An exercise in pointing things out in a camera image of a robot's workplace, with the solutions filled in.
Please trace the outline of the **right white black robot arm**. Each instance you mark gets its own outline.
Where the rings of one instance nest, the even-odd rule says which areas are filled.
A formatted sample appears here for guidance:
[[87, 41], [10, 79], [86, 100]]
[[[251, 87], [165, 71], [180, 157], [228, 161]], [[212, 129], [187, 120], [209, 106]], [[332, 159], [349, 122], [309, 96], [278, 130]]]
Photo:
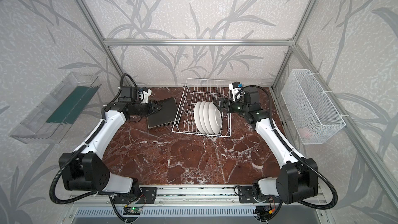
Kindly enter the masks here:
[[260, 95], [253, 88], [245, 91], [239, 101], [220, 98], [214, 101], [225, 113], [238, 113], [265, 140], [280, 167], [277, 178], [267, 177], [254, 183], [254, 195], [279, 197], [285, 204], [300, 202], [318, 194], [318, 176], [293, 156], [294, 147], [280, 132], [269, 111], [261, 108]]

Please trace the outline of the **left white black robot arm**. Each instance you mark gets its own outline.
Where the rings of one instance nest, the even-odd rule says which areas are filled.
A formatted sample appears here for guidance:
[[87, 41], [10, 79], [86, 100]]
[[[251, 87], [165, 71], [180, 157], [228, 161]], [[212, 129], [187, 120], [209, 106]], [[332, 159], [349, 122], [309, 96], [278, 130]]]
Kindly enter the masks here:
[[117, 97], [102, 108], [101, 119], [89, 136], [73, 152], [61, 156], [55, 181], [61, 179], [69, 191], [132, 194], [136, 180], [111, 173], [103, 156], [116, 132], [131, 116], [147, 117], [162, 108], [150, 100], [151, 94], [146, 87], [120, 87]]

